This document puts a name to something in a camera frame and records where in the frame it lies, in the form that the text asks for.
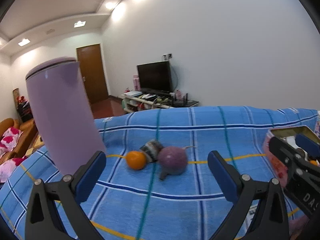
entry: black tv screen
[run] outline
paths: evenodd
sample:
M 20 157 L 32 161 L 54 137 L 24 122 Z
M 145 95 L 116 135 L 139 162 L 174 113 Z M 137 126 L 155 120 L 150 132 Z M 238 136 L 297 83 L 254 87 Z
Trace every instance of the black tv screen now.
M 142 92 L 173 92 L 168 61 L 138 65 L 137 70 Z

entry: floor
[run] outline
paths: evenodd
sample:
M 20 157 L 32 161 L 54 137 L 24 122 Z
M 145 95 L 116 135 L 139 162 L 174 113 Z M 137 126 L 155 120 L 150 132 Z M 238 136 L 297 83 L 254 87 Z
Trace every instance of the floor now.
M 108 98 L 91 105 L 93 117 L 95 119 L 110 116 L 121 116 L 126 114 L 121 106 L 120 99 Z

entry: metal screw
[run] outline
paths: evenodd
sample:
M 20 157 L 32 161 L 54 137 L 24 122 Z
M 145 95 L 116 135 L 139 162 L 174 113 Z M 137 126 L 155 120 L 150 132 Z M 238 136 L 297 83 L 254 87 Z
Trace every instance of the metal screw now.
M 276 179 L 276 178 L 273 178 L 273 179 L 271 180 L 271 182 L 272 182 L 274 185 L 278 185 L 278 184 L 279 184 L 279 180 Z
M 303 171 L 302 169 L 297 168 L 296 173 L 301 176 L 303 174 Z
M 62 180 L 63 180 L 64 182 L 69 182 L 71 179 L 72 179 L 72 176 L 71 176 L 71 175 L 66 175 L 66 176 L 64 176 L 64 177 L 62 178 Z
M 35 181 L 35 185 L 40 185 L 41 184 L 41 179 L 36 179 L 36 181 Z
M 248 174 L 243 174 L 243 175 L 241 176 L 241 178 L 242 178 L 244 181 L 249 181 L 249 180 L 251 179 Z

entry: wooden door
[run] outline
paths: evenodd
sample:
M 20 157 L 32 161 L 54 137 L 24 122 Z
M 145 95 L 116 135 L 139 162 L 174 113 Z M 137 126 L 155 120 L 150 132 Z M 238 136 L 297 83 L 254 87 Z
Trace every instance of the wooden door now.
M 100 44 L 77 48 L 77 57 L 89 102 L 94 104 L 107 99 Z

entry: brown sofa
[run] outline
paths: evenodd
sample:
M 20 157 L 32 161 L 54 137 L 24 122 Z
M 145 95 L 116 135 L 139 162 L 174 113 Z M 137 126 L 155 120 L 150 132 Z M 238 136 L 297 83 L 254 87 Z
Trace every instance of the brown sofa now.
M 0 137 L 11 126 L 20 129 L 21 131 L 23 131 L 23 133 L 19 138 L 17 146 L 11 152 L 5 153 L 0 158 L 0 165 L 12 158 L 22 158 L 26 154 L 26 151 L 28 150 L 33 138 L 37 133 L 37 127 L 33 119 L 20 125 L 18 120 L 7 118 L 0 122 Z

